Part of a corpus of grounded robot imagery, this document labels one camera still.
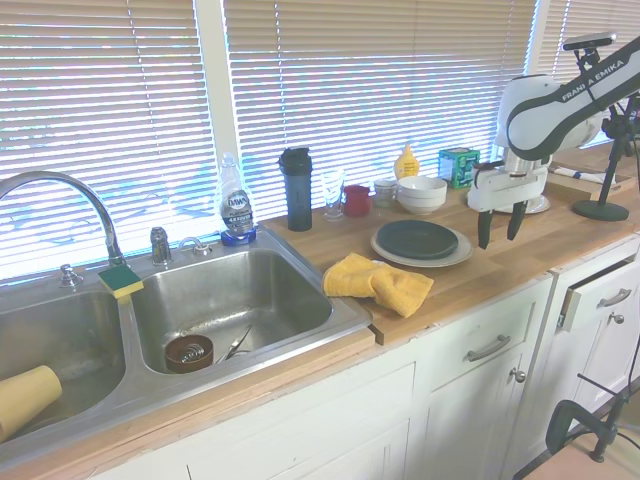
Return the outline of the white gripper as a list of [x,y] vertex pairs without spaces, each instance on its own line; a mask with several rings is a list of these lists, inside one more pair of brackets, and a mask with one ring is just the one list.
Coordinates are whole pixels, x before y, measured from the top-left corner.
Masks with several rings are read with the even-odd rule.
[[491,223],[495,209],[513,206],[507,229],[507,239],[514,240],[526,214],[526,202],[540,196],[548,170],[545,166],[513,175],[502,168],[475,169],[468,193],[468,205],[482,211],[478,215],[478,246],[486,249],[490,243]]

